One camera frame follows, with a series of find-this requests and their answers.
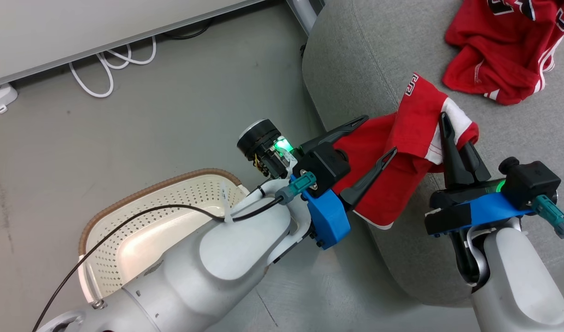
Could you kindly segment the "right gripper black bar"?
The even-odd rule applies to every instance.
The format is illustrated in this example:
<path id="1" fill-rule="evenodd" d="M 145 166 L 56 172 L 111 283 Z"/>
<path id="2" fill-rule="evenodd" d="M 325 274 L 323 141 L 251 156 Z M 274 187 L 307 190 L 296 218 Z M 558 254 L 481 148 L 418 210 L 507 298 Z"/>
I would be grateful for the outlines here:
<path id="1" fill-rule="evenodd" d="M 433 192 L 431 194 L 431 208 L 448 208 L 501 191 L 505 179 L 491 179 L 491 173 L 472 142 L 468 141 L 458 151 L 455 143 L 456 132 L 446 112 L 440 114 L 439 131 L 445 187 L 460 189 L 443 189 Z M 344 208 L 357 207 L 376 179 L 391 163 L 397 151 L 397 148 L 390 149 L 376 161 L 376 164 L 364 176 L 351 187 L 346 187 L 341 191 L 339 199 Z M 476 184 L 463 187 L 468 184 L 468 172 L 472 178 L 471 184 Z"/>

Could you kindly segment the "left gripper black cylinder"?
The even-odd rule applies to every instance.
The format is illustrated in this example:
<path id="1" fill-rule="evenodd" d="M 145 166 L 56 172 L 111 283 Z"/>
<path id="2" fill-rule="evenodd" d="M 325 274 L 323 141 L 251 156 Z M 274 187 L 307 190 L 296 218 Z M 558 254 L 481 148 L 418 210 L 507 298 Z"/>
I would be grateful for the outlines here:
<path id="1" fill-rule="evenodd" d="M 300 154 L 306 155 L 324 142 L 336 143 L 340 138 L 357 130 L 368 119 L 368 115 L 358 116 L 356 119 L 301 144 Z M 298 150 L 269 119 L 260 119 L 248 126 L 239 136 L 237 148 L 261 175 L 270 179 L 290 178 L 292 168 L 298 162 Z"/>

